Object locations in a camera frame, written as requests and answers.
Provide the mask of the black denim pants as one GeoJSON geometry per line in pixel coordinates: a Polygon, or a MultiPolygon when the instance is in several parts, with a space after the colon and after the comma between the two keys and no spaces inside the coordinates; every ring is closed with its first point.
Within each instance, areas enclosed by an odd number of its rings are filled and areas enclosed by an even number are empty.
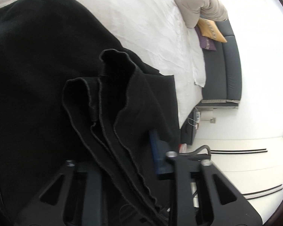
{"type": "Polygon", "coordinates": [[[151,168],[150,132],[179,145],[173,76],[142,62],[76,0],[0,8],[0,225],[66,160],[95,162],[122,205],[167,225],[169,189],[151,168]]]}

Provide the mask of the dark grey headboard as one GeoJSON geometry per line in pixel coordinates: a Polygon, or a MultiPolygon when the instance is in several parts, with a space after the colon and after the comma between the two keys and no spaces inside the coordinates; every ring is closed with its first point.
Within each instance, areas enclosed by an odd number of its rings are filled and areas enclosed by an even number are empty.
{"type": "Polygon", "coordinates": [[[238,108],[242,95],[242,73],[236,38],[229,21],[217,22],[227,42],[214,42],[215,50],[203,49],[206,83],[202,109],[238,108]]]}

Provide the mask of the white bed sheet mattress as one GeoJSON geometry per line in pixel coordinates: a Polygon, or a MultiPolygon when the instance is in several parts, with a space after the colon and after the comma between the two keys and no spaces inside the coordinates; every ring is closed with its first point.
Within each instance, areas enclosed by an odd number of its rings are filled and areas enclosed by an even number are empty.
{"type": "MultiPolygon", "coordinates": [[[[0,0],[0,8],[16,0],[0,0]]],[[[174,0],[76,0],[122,44],[163,75],[173,75],[183,124],[202,100],[205,61],[194,29],[174,0]]]]}

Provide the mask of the dark bedside table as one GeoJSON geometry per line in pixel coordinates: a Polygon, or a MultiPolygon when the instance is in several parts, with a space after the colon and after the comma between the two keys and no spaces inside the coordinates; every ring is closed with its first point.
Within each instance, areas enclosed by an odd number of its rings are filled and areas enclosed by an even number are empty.
{"type": "Polygon", "coordinates": [[[192,109],[181,128],[181,144],[192,145],[200,122],[200,112],[197,108],[192,109]]]}

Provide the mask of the purple cushion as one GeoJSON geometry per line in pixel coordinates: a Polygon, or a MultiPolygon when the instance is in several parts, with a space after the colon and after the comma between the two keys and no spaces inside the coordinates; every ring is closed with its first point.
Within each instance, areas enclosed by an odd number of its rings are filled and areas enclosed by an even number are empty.
{"type": "Polygon", "coordinates": [[[216,51],[215,43],[212,39],[202,36],[198,26],[195,26],[196,33],[198,35],[200,47],[204,50],[216,51]]]}

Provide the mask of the rolled white duvet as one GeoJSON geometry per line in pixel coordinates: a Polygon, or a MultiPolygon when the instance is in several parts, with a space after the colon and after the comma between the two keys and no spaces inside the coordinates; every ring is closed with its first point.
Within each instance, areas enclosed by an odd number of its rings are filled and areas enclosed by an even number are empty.
{"type": "Polygon", "coordinates": [[[228,11],[219,0],[174,0],[186,27],[194,28],[200,17],[212,21],[228,20],[228,11]]]}

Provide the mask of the yellow cushion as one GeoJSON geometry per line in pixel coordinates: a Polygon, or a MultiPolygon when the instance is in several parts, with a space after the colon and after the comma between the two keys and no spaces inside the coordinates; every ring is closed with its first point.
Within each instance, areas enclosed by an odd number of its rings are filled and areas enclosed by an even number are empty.
{"type": "Polygon", "coordinates": [[[209,19],[199,18],[197,26],[199,27],[202,36],[218,42],[227,43],[226,38],[219,31],[214,21],[211,21],[209,19]]]}

